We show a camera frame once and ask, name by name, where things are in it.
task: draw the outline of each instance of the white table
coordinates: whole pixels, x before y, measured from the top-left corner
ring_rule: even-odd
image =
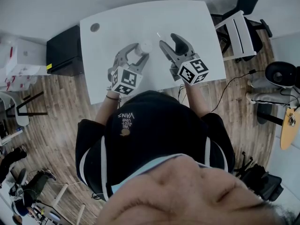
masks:
[[[96,32],[90,29],[94,23],[100,25]],[[118,51],[132,43],[150,40],[153,45],[142,71],[144,78],[135,94],[183,84],[181,80],[173,80],[169,71],[171,62],[159,48],[159,41],[163,40],[175,49],[171,33],[190,42],[209,68],[203,82],[226,78],[218,37],[205,2],[167,0],[138,3],[80,21],[84,73],[91,104],[104,100],[106,88],[110,86],[107,70],[113,66]]]

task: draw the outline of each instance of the shirt sleeve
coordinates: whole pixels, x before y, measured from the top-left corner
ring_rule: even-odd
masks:
[[[231,173],[234,170],[235,154],[223,120],[215,113],[208,113],[201,119],[208,126],[208,137],[223,150],[228,164],[228,172]]]
[[[79,178],[79,164],[85,152],[95,145],[104,135],[105,126],[95,121],[83,119],[78,123],[75,149],[76,170]]]

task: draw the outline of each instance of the dark pants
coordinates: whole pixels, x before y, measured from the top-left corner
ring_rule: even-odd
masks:
[[[22,158],[25,158],[27,156],[26,152],[24,152],[21,148],[16,148],[14,151],[8,153],[4,159],[2,160],[2,163],[0,164],[0,183],[4,181],[6,178],[9,167],[17,161],[20,161]]]
[[[32,200],[36,201],[41,195],[48,179],[48,175],[46,175],[44,172],[39,172],[26,186],[23,187],[23,190],[25,193],[31,196]]]

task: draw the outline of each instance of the white box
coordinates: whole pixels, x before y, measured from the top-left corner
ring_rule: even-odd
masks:
[[[18,39],[12,46],[12,56],[6,65],[6,75],[48,75],[46,46]]]
[[[112,73],[112,91],[129,95],[138,88],[142,78],[143,76],[140,74],[134,73],[129,69],[118,67]]]
[[[197,58],[191,61],[183,62],[177,75],[179,75],[190,85],[194,85],[202,82],[208,73],[209,69],[207,66],[200,58]]]

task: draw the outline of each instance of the black and white cube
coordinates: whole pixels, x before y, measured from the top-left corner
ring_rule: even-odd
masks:
[[[178,75],[190,85],[194,85],[202,82],[208,73],[209,69],[203,61],[201,59],[194,59],[183,62]]]
[[[130,95],[138,88],[143,76],[129,69],[118,67],[112,72],[112,91]]]

